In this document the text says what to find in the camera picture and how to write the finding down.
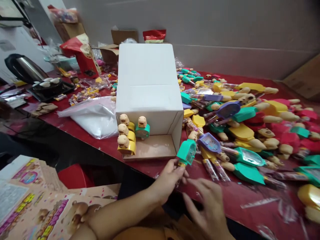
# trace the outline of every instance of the gift bag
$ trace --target gift bag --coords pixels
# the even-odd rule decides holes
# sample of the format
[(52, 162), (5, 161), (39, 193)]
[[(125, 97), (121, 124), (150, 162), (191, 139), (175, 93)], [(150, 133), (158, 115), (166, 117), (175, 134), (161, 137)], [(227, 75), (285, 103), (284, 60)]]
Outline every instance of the gift bag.
[(84, 33), (63, 43), (60, 48), (66, 57), (76, 56), (81, 74), (79, 78), (97, 78), (100, 68), (89, 44), (89, 38)]

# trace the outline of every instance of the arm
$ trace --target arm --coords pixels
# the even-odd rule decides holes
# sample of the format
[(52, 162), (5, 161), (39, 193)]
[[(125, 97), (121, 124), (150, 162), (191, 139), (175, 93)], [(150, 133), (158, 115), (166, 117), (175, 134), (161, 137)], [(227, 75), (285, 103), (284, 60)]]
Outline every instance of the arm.
[(149, 188), (104, 206), (76, 231), (71, 240), (111, 239), (124, 229), (139, 223), (156, 207), (163, 205), (176, 182), (184, 173), (187, 175), (184, 168), (175, 169), (177, 161), (171, 159)]

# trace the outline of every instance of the hand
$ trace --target hand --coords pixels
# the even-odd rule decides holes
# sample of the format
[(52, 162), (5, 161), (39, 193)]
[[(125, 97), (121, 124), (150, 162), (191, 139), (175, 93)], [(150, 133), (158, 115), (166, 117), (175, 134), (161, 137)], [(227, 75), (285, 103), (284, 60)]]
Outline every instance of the hand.
[(220, 186), (203, 178), (188, 179), (188, 182), (198, 189), (203, 199), (204, 209), (199, 212), (191, 198), (183, 193), (187, 210), (193, 221), (206, 233), (209, 239), (234, 239), (227, 227)]
[(171, 159), (162, 170), (157, 180), (148, 188), (150, 193), (156, 198), (161, 205), (165, 204), (169, 195), (174, 190), (176, 183), (182, 179), (183, 183), (187, 183), (185, 177), (189, 174), (184, 167), (177, 167), (178, 159)]

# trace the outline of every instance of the person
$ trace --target person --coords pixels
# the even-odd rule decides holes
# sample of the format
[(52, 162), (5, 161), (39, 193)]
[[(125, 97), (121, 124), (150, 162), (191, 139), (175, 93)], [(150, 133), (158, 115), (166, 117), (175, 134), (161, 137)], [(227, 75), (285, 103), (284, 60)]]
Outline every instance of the person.
[[(234, 240), (227, 227), (220, 186), (202, 178), (190, 179), (185, 168), (177, 167), (177, 163), (177, 159), (169, 160), (158, 179), (147, 189), (99, 209), (77, 229), (70, 239)], [(159, 228), (159, 226), (156, 228), (135, 227), (166, 203), (176, 183), (180, 180), (184, 184), (192, 184), (201, 194), (204, 208), (199, 212), (191, 198), (183, 193), (186, 208), (201, 233), (197, 236), (190, 236), (186, 233), (188, 228), (191, 235), (197, 232), (197, 230), (191, 231), (194, 225), (191, 222), (185, 231), (179, 231), (177, 223), (174, 223), (171, 229)]]

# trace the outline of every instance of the white candy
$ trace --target white candy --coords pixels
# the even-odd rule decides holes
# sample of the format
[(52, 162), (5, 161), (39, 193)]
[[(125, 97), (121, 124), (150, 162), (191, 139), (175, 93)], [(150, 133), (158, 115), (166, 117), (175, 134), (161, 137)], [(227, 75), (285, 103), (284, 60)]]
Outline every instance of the white candy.
[(44, 79), (43, 81), (44, 81), (44, 82), (50, 82), (52, 79), (53, 79), (53, 78), (46, 78), (46, 79)]
[(50, 82), (54, 84), (58, 84), (60, 82), (60, 78), (51, 79)]
[(50, 87), (50, 83), (49, 82), (42, 82), (42, 83), (40, 83), (40, 86), (42, 86), (42, 87)]

